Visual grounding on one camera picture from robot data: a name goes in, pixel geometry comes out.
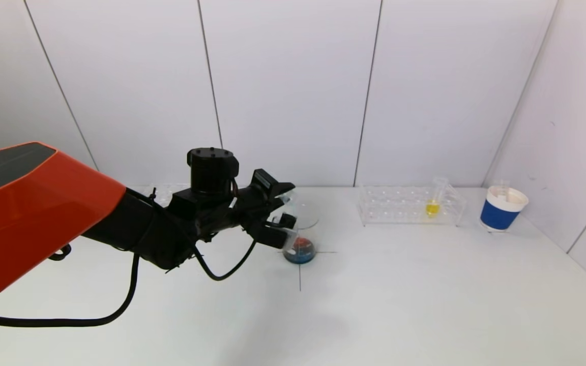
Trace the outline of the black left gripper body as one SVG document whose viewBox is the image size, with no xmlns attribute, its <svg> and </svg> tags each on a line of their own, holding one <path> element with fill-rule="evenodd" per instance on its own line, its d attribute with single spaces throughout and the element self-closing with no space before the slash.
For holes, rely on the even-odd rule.
<svg viewBox="0 0 586 366">
<path fill-rule="evenodd" d="M 238 190 L 238 207 L 244 211 L 274 211 L 275 197 L 279 195 L 279 181 L 264 169 L 255 169 L 252 179 Z"/>
</svg>

